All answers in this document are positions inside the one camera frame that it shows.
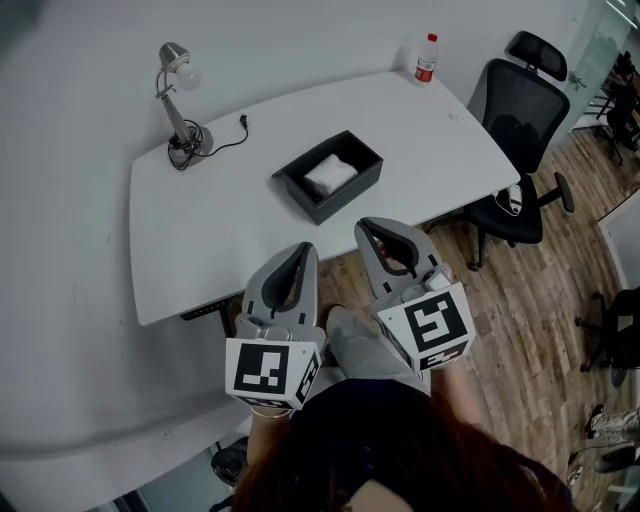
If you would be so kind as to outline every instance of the person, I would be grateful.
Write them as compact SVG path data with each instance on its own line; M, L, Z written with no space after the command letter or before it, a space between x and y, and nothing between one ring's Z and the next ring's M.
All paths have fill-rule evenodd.
M587 438L604 439L611 443L640 442L640 410L631 409L618 414L605 414L604 405L593 408L587 426Z
M542 464L500 444L456 361L432 394L388 340L337 306L328 346L347 377L291 419L255 408L233 511L570 510Z

